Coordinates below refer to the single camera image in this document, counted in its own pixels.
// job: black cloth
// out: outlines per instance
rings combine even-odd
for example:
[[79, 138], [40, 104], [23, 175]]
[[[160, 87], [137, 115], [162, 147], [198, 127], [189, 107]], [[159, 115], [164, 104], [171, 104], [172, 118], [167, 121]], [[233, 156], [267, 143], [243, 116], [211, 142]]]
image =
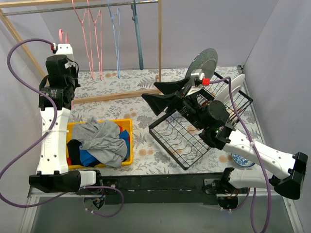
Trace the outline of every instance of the black cloth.
[[[68, 156], [71, 159], [71, 165], [82, 165], [80, 161], [80, 148], [81, 142], [78, 140], [71, 140], [67, 143], [68, 148]], [[89, 164], [91, 167], [95, 167], [96, 165], [100, 164], [99, 161], [93, 162]]]

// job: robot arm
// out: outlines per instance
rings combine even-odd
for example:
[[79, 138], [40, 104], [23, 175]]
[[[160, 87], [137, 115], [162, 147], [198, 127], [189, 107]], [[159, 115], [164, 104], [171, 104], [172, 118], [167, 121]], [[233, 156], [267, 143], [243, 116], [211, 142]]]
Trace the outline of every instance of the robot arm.
[[[167, 113], [178, 111], [196, 129], [203, 129], [199, 136], [210, 147], [236, 153], [259, 164], [247, 137], [227, 124], [229, 113], [225, 105], [207, 92], [202, 92], [203, 85], [209, 85], [209, 80], [205, 79], [201, 69], [197, 69], [183, 80], [155, 83], [164, 95], [143, 94], [142, 97], [156, 115], [164, 109]], [[209, 101], [199, 104], [197, 95], [206, 95], [204, 97]], [[259, 142], [255, 142], [255, 145], [266, 169], [272, 173], [269, 179], [271, 188], [284, 197], [299, 199], [306, 174], [307, 155], [300, 152], [296, 155], [283, 153]], [[267, 188], [262, 171], [226, 168], [222, 178], [212, 182], [207, 189], [226, 194], [243, 187]]]
[[[306, 174], [307, 155], [298, 152], [295, 155], [284, 153], [255, 142], [265, 167], [270, 171], [269, 183], [280, 195], [297, 200]], [[238, 130], [233, 130], [223, 150], [236, 153], [242, 157], [259, 164], [258, 158], [252, 149], [247, 137]], [[243, 187], [267, 188], [261, 170], [239, 170], [226, 168], [223, 177], [210, 186], [211, 190], [218, 191], [226, 187], [226, 191]]]
[[[69, 171], [66, 160], [66, 134], [74, 90], [80, 87], [70, 44], [55, 46], [56, 55], [48, 57], [48, 75], [40, 84], [40, 91], [50, 96], [57, 106], [57, 120], [41, 144], [36, 175], [29, 176], [29, 184], [43, 192], [76, 192], [96, 183], [96, 171]], [[42, 134], [53, 119], [54, 109], [43, 96], [39, 97]]]

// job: metal rod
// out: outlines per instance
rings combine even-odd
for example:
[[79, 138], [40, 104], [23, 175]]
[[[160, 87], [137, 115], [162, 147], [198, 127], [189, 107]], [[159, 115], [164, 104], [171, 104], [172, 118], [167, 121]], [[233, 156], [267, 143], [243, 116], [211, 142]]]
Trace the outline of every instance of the metal rod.
[[[158, 0], [145, 0], [145, 1], [137, 1], [136, 4], [144, 4], [144, 3], [157, 3]], [[134, 2], [120, 2], [120, 3], [111, 3], [109, 6], [124, 6], [124, 5], [133, 5]], [[98, 4], [98, 5], [90, 5], [90, 6], [76, 6], [76, 9], [86, 9], [86, 8], [97, 8], [97, 7], [107, 7], [108, 4]], [[37, 13], [45, 13], [45, 12], [56, 12], [56, 11], [69, 11], [73, 10], [73, 7], [62, 7], [62, 8], [50, 8], [50, 9], [42, 9], [42, 10], [32, 10], [32, 11], [17, 11], [17, 12], [9, 12], [3, 13], [3, 16], [18, 16], [18, 15], [27, 15], [27, 14], [37, 14]]]

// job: clothing rack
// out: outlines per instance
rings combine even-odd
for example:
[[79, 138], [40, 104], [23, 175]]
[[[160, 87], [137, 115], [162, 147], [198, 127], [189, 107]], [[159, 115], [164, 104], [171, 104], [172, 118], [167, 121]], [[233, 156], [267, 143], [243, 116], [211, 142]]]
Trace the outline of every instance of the clothing rack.
[[[86, 0], [75, 0], [75, 2], [86, 2]], [[71, 3], [71, 0], [27, 0], [27, 1], [14, 1], [14, 2], [2, 2], [0, 3], [0, 19], [8, 29], [12, 37], [16, 40], [16, 42], [20, 42], [23, 39], [20, 37], [19, 33], [13, 26], [12, 22], [9, 20], [8, 16], [16, 16], [16, 15], [27, 15], [27, 14], [37, 14], [37, 13], [45, 13], [45, 12], [57, 12], [57, 11], [68, 11], [73, 10], [73, 7], [62, 7], [62, 8], [49, 8], [42, 10], [30, 10], [30, 11], [17, 11], [17, 12], [9, 12], [4, 13], [3, 8], [15, 8], [15, 7], [27, 7], [27, 6], [42, 6], [42, 5], [55, 5], [55, 4], [64, 4]], [[147, 3], [158, 3], [158, 62], [159, 62], [159, 75], [157, 76], [157, 81], [161, 81], [162, 76], [162, 0], [142, 0], [136, 1], [136, 4], [147, 4]], [[123, 5], [132, 5], [131, 2], [120, 2], [120, 3], [111, 3], [109, 6], [123, 6]], [[76, 6], [76, 9], [86, 9], [86, 8], [97, 8], [97, 7], [107, 7], [108, 4], [96, 4], [90, 6]], [[38, 61], [35, 59], [31, 51], [28, 49], [26, 45], [22, 46], [24, 52], [36, 67], [38, 72], [42, 77], [46, 76], [46, 73], [43, 71]], [[88, 102], [96, 102], [96, 101], [105, 101], [105, 100], [117, 100], [117, 99], [125, 99], [132, 97], [140, 97], [143, 93], [149, 94], [158, 94], [158, 89], [150, 89], [144, 91], [133, 91], [133, 92], [125, 92], [125, 93], [117, 93], [96, 97], [86, 97], [86, 98], [78, 98], [74, 99], [73, 102], [76, 104], [79, 103], [88, 103]]]

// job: white plate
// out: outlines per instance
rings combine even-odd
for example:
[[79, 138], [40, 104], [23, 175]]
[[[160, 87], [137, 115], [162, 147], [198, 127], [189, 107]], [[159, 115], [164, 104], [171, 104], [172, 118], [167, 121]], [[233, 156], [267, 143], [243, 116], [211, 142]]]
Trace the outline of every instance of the white plate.
[[[234, 97], [242, 88], [243, 82], [245, 80], [245, 74], [240, 74], [234, 80], [231, 81], [231, 90], [232, 96]], [[229, 96], [229, 85], [227, 85], [221, 92], [215, 97], [214, 100], [219, 100], [223, 104], [226, 104], [230, 101]]]

